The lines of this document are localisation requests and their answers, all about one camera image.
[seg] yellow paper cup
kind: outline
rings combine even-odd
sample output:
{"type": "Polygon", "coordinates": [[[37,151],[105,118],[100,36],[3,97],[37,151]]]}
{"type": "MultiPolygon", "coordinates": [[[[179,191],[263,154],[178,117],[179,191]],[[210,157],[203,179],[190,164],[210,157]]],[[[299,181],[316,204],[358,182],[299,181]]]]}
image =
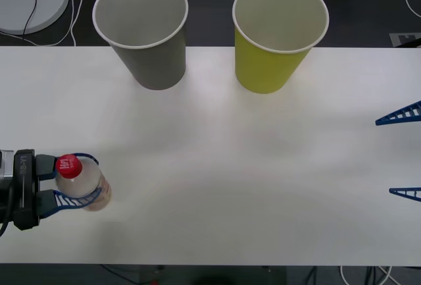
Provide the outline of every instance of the yellow paper cup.
{"type": "Polygon", "coordinates": [[[235,0],[235,74],[255,93],[279,90],[326,34],[323,0],[235,0]]]}

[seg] bottle cap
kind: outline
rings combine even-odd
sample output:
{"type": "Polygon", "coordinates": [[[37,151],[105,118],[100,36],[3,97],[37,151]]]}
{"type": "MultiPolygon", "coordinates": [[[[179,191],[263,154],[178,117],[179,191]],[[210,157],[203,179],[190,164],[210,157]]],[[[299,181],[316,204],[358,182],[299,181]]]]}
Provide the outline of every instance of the bottle cap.
{"type": "Polygon", "coordinates": [[[75,178],[82,169],[82,163],[75,155],[63,155],[57,159],[55,168],[63,178],[75,178]]]}

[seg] dark floor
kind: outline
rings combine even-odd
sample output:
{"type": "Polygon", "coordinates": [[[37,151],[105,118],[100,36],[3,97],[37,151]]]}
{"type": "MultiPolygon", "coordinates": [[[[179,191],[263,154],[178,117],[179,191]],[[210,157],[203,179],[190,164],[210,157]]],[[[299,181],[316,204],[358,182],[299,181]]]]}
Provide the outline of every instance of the dark floor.
{"type": "MultiPolygon", "coordinates": [[[[156,274],[156,267],[137,267],[135,265],[114,265],[113,270],[135,282],[157,279],[160,285],[282,285],[283,270],[262,267],[183,267],[169,266],[156,274]]],[[[305,280],[311,267],[287,267],[287,285],[306,285],[305,280]]],[[[0,265],[1,284],[4,285],[74,285],[102,284],[127,285],[126,280],[110,274],[99,265],[0,265]]],[[[365,267],[345,267],[344,275],[349,284],[364,284],[365,267]]],[[[421,271],[404,267],[394,267],[392,277],[402,285],[421,283],[421,271]]],[[[378,281],[384,275],[377,268],[378,281]]],[[[310,279],[307,284],[338,285],[344,284],[337,267],[318,267],[316,283],[310,279]]],[[[385,285],[392,285],[388,280],[385,285]]]]}
{"type": "MultiPolygon", "coordinates": [[[[233,46],[234,0],[188,0],[187,44],[190,46],[233,46]]],[[[421,13],[421,0],[409,0],[421,13]]],[[[74,33],[78,45],[105,45],[91,21],[95,0],[84,0],[74,33]]],[[[319,46],[392,47],[389,33],[421,32],[421,18],[413,15],[405,0],[325,0],[330,11],[330,28],[319,46]]],[[[27,38],[38,44],[59,41],[68,30],[71,5],[52,26],[27,38]]],[[[26,45],[0,35],[0,45],[26,45]]],[[[62,45],[72,45],[70,36],[62,45]]]]}

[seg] paper cup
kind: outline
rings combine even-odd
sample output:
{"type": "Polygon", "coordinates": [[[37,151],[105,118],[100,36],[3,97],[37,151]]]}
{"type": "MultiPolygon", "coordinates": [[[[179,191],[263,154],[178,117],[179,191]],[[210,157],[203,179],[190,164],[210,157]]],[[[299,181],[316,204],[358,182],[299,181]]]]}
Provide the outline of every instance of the paper cup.
{"type": "Polygon", "coordinates": [[[92,20],[144,87],[164,90],[186,71],[187,0],[96,0],[92,20]]]}
{"type": "Polygon", "coordinates": [[[326,34],[323,0],[235,0],[235,74],[256,93],[280,89],[326,34]]]}

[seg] gray paper cup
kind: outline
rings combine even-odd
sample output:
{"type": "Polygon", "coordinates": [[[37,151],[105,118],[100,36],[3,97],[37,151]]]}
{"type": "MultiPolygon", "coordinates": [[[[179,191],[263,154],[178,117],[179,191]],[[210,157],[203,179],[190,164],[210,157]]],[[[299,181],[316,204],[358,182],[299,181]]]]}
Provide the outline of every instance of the gray paper cup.
{"type": "Polygon", "coordinates": [[[186,71],[187,0],[96,0],[92,20],[134,78],[165,90],[186,71]]]}

